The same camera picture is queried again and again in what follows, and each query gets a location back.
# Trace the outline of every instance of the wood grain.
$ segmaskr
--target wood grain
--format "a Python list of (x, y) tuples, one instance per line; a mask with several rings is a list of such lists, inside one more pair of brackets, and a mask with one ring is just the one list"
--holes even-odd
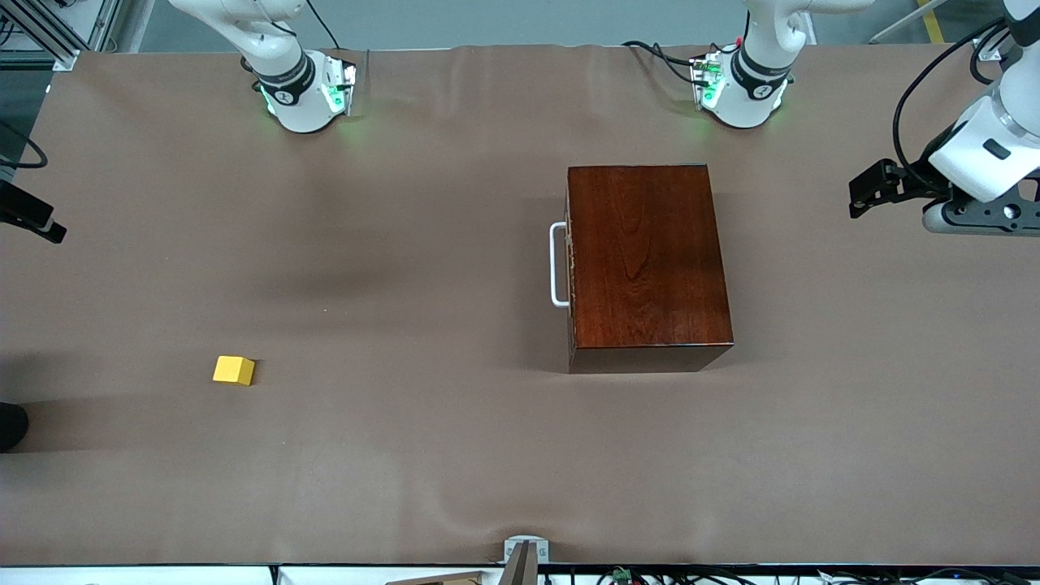
[[(568, 187), (572, 372), (581, 370), (582, 350), (712, 348), (713, 359), (732, 345), (706, 166), (576, 167)], [(710, 361), (687, 355), (671, 367), (664, 355), (646, 365), (699, 370)], [(595, 371), (610, 362), (593, 361)]]

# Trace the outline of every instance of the white bracket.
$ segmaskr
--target white bracket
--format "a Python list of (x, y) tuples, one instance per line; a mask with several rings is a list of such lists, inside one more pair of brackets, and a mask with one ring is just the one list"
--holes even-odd
[(510, 561), (510, 555), (513, 554), (513, 548), (518, 544), (523, 544), (524, 540), (530, 540), (531, 543), (538, 550), (538, 564), (549, 564), (549, 541), (541, 536), (529, 536), (529, 535), (519, 535), (511, 536), (505, 539), (505, 545), (503, 551), (505, 553), (502, 562)]

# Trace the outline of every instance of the wooden top surface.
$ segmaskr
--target wooden top surface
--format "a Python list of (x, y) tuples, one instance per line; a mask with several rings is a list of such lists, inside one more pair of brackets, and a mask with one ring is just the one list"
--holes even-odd
[[(0, 229), (0, 399), (32, 416), (0, 562), (484, 562), (518, 533), (577, 562), (1036, 562), (1037, 240), (848, 217), (940, 51), (807, 47), (749, 131), (645, 52), (374, 52), (313, 135), (237, 55), (81, 55), (17, 181), (69, 236)], [(977, 96), (966, 59), (907, 104), (908, 153)], [(690, 162), (735, 347), (563, 374), (567, 169)]]
[(708, 169), (568, 171), (576, 348), (733, 340)]

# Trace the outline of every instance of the drawer handle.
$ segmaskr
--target drawer handle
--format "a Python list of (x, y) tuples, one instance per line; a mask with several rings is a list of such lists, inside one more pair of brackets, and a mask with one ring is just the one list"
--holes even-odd
[(562, 309), (570, 307), (571, 302), (556, 297), (556, 230), (566, 228), (567, 222), (556, 222), (549, 226), (549, 298), (553, 305)]

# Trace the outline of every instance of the brown wooden cabinet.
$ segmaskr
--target brown wooden cabinet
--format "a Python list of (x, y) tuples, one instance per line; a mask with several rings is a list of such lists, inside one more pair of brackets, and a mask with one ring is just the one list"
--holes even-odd
[(568, 173), (570, 372), (696, 372), (733, 346), (708, 170)]

